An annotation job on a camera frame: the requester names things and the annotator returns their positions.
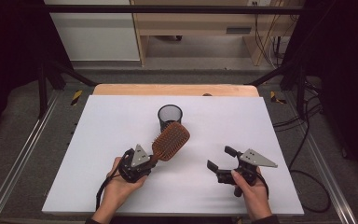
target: hairbrush bristles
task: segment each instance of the hairbrush bristles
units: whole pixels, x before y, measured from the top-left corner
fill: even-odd
[[[170,160],[188,141],[190,133],[180,123],[173,122],[165,128],[152,145],[153,157],[151,161]]]

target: wire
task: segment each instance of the wire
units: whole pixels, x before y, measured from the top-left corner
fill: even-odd
[[[315,109],[316,107],[318,107],[319,105],[321,105],[321,104],[317,104],[317,105],[313,106],[310,110],[307,111],[307,113],[312,112],[312,110]],[[316,114],[317,112],[319,112],[319,111],[320,111],[320,110],[318,110],[318,111],[316,111],[316,112],[313,112],[310,117],[312,117],[313,115],[315,115],[315,114]],[[291,118],[291,119],[289,119],[289,120],[287,120],[287,121],[277,122],[277,123],[273,124],[272,126],[273,126],[274,128],[279,128],[279,127],[283,127],[283,126],[289,125],[289,124],[291,124],[291,123],[293,123],[293,122],[295,122],[295,121],[297,121],[297,120],[300,120],[300,117],[299,117],[299,116],[295,116],[295,117],[293,117],[293,118]]]
[[[115,177],[119,176],[119,175],[115,175],[115,173],[117,172],[118,170],[118,167],[121,165],[121,163],[124,161],[124,159],[126,158],[127,156],[127,151],[124,153],[124,155],[121,157],[121,160],[120,162],[118,163],[118,165],[116,166],[116,169],[113,171],[113,173],[108,176],[104,182],[101,184],[100,186],[100,189],[98,190],[97,192],[97,202],[96,202],[96,205],[95,205],[95,211],[98,210],[98,208],[100,207],[100,204],[101,204],[101,195],[103,194],[103,190],[104,188],[107,186],[107,184]]]
[[[280,18],[280,16],[281,15],[274,15],[274,18],[272,19],[272,23],[271,23],[271,25],[268,29],[268,32],[267,32],[267,36],[269,36],[269,33],[272,30],[272,27],[275,25],[275,22]],[[267,53],[265,51],[265,45],[263,44],[263,41],[261,40],[260,33],[258,33],[258,14],[255,14],[255,43],[257,44],[257,47],[261,50],[261,53],[263,54],[263,57],[267,61],[267,63],[271,64],[274,68],[276,68],[274,63],[272,62],[272,60],[269,59],[269,57],[267,56]]]
[[[271,62],[272,67],[274,67],[274,69],[276,69],[274,63],[272,62],[272,57],[271,57],[271,49],[273,46],[274,46],[273,43],[272,43],[272,45],[269,45],[269,61]]]
[[[275,58],[277,59],[277,66],[281,66],[279,64],[279,60],[278,60],[278,57],[279,57],[278,47],[280,46],[281,43],[277,44],[277,49],[275,50],[275,36],[274,36],[273,39],[271,38],[271,42],[272,42],[272,48],[273,48],[273,51],[274,51]]]
[[[330,199],[330,194],[327,190],[327,188],[324,186],[323,183],[321,183],[318,179],[316,179],[315,177],[313,177],[312,175],[308,174],[308,173],[305,173],[303,171],[299,171],[299,170],[291,170],[290,173],[299,173],[299,174],[302,174],[302,175],[305,175],[309,178],[311,178],[313,181],[315,181],[319,186],[322,187],[322,189],[324,190],[326,196],[327,196],[327,205],[323,208],[323,209],[314,209],[314,208],[310,208],[310,207],[307,207],[306,205],[304,205],[303,203],[301,204],[305,209],[311,211],[311,212],[314,212],[314,213],[324,213],[326,212],[330,206],[331,206],[331,199]]]
[[[256,175],[257,175],[257,178],[259,178],[261,180],[261,182],[263,182],[264,187],[266,187],[266,193],[267,193],[267,198],[268,198],[269,197],[269,185],[267,184],[266,180],[260,173],[256,172]]]
[[[278,50],[278,48],[279,48],[279,46],[280,46],[281,44],[286,44],[287,42],[279,41],[279,43],[277,43],[277,48],[275,49],[275,36],[273,36],[273,38],[271,38],[271,41],[272,41],[272,46],[273,46],[274,55],[277,57],[277,59],[278,59],[278,58],[282,59],[283,56],[281,56],[281,55],[284,55],[284,53],[280,53],[279,50]]]
[[[310,103],[311,100],[316,99],[316,98],[318,98],[318,95],[315,95],[315,96],[310,97],[309,100],[308,100],[307,103],[306,103],[306,116],[305,116],[305,119],[306,119],[306,120],[305,120],[305,121],[307,122],[307,129],[306,129],[306,131],[305,131],[305,133],[304,133],[304,137],[303,137],[303,139],[302,139],[302,141],[301,141],[301,143],[300,143],[300,146],[299,146],[298,149],[297,149],[297,152],[296,152],[295,156],[294,156],[294,157],[292,158],[292,160],[290,161],[290,164],[289,164],[289,166],[288,166],[288,169],[289,169],[289,172],[290,172],[290,173],[299,173],[299,174],[302,174],[302,175],[305,175],[305,176],[311,178],[312,180],[314,180],[318,185],[320,185],[320,186],[323,188],[324,192],[325,192],[326,195],[327,195],[327,205],[326,205],[323,209],[319,209],[319,210],[318,210],[318,209],[309,208],[309,207],[307,207],[306,205],[304,205],[303,203],[301,203],[301,205],[302,205],[305,209],[307,209],[307,210],[309,210],[309,211],[311,211],[311,212],[323,213],[323,212],[326,212],[326,211],[330,208],[330,206],[331,206],[330,194],[329,194],[329,192],[327,191],[327,189],[325,188],[325,186],[324,186],[319,180],[317,180],[315,177],[313,177],[312,175],[310,175],[310,174],[308,174],[308,173],[306,173],[306,172],[303,172],[303,171],[299,171],[299,170],[294,170],[294,169],[292,169],[292,166],[293,166],[293,164],[294,164],[294,162],[295,162],[295,160],[296,160],[298,154],[300,153],[301,149],[303,148],[304,143],[305,143],[305,141],[306,141],[306,139],[307,139],[308,133],[309,133],[309,131],[310,131],[310,116],[309,116],[309,113],[308,113],[308,111],[309,111],[309,110],[308,110],[309,103]]]
[[[319,109],[319,110],[317,110],[317,111],[312,112],[312,113],[310,114],[310,118],[313,117],[314,115],[316,115],[317,113],[319,113],[320,111],[322,111],[322,109]],[[287,128],[287,129],[275,130],[275,133],[280,133],[280,132],[288,131],[288,130],[290,130],[290,129],[294,129],[295,127],[298,127],[298,126],[302,125],[303,123],[304,123],[304,121],[302,121],[301,123],[298,123],[298,124],[295,125],[295,126],[292,126],[292,127],[290,127],[290,128]]]

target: wooden furniture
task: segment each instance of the wooden furniture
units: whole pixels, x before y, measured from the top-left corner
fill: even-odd
[[[171,6],[249,6],[248,0],[131,0],[132,5],[171,5]],[[270,7],[298,7],[305,0],[271,0]],[[257,16],[257,32],[260,48],[255,41],[256,15],[237,14],[133,14],[138,39],[141,63],[145,64],[147,42],[150,35],[241,35],[251,55],[254,65],[263,60],[263,49],[269,51],[271,36],[290,36],[296,27],[296,19],[288,15]]]

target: aluminum rail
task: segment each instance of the aluminum rail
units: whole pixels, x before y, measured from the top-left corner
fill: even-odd
[[[221,7],[221,6],[124,6],[124,5],[20,5],[21,10],[52,13],[189,13],[303,15],[323,8],[307,7]]]

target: black curtain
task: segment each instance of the black curtain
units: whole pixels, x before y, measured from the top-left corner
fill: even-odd
[[[42,61],[54,60],[73,69],[49,13],[22,11],[21,4],[0,0],[0,115],[14,88],[37,80]]]
[[[286,60],[293,57],[301,39],[307,35],[307,28],[311,27],[307,24],[317,20],[300,17]],[[306,75],[322,80],[322,101],[333,126],[337,127],[337,136],[358,160],[358,2],[336,1],[304,57]]]

